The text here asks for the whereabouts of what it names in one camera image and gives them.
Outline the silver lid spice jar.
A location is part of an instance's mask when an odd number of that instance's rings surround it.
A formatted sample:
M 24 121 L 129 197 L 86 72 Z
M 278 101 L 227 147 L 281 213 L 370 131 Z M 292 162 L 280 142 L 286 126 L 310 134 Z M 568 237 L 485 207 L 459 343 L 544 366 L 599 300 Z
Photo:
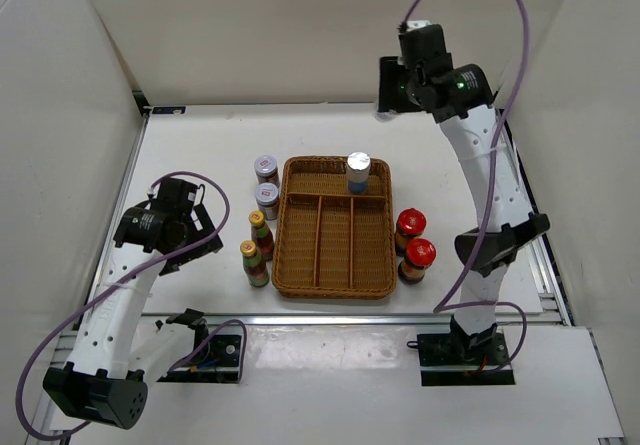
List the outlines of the silver lid spice jar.
M 364 152 L 353 152 L 347 157 L 346 178 L 351 193 L 361 194 L 368 188 L 371 157 Z

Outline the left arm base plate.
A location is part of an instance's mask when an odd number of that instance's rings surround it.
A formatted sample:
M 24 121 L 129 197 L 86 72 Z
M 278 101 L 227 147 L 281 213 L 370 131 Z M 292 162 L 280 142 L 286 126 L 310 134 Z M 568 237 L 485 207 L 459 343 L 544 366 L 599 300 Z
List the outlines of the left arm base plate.
M 159 379 L 160 383 L 236 384 L 240 381 L 240 365 L 245 344 L 241 334 L 214 337 L 208 351 L 195 365 L 178 368 Z

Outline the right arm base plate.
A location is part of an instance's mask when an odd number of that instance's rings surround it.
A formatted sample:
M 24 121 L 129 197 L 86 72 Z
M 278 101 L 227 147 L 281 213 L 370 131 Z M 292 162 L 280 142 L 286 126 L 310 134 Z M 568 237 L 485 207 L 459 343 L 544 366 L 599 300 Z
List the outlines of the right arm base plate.
M 472 351 L 451 334 L 418 334 L 406 346 L 418 352 L 423 387 L 515 385 L 503 333 Z

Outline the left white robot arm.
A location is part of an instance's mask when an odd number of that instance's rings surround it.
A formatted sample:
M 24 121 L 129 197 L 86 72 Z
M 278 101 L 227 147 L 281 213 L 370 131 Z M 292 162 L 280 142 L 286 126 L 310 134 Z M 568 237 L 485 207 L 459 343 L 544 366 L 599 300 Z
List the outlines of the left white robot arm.
M 176 368 L 202 363 L 210 353 L 208 324 L 193 309 L 170 316 L 153 338 L 132 346 L 151 289 L 158 277 L 222 244 L 194 193 L 129 208 L 114 242 L 112 268 L 122 275 L 95 297 L 72 352 L 62 367 L 47 370 L 43 388 L 69 417 L 130 429 L 153 384 Z

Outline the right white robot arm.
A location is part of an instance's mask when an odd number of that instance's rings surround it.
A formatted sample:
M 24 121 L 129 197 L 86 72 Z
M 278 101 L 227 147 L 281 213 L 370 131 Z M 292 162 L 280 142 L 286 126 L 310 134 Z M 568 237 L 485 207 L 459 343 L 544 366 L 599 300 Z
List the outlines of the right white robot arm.
M 409 64 L 379 60 L 381 113 L 430 114 L 454 150 L 472 195 L 477 225 L 458 235 L 454 248 L 464 268 L 436 306 L 453 313 L 449 352 L 460 364 L 480 358 L 496 334 L 500 290 L 525 245 L 547 232 L 547 215 L 534 212 L 518 183 L 501 135 L 484 72 L 448 59 Z

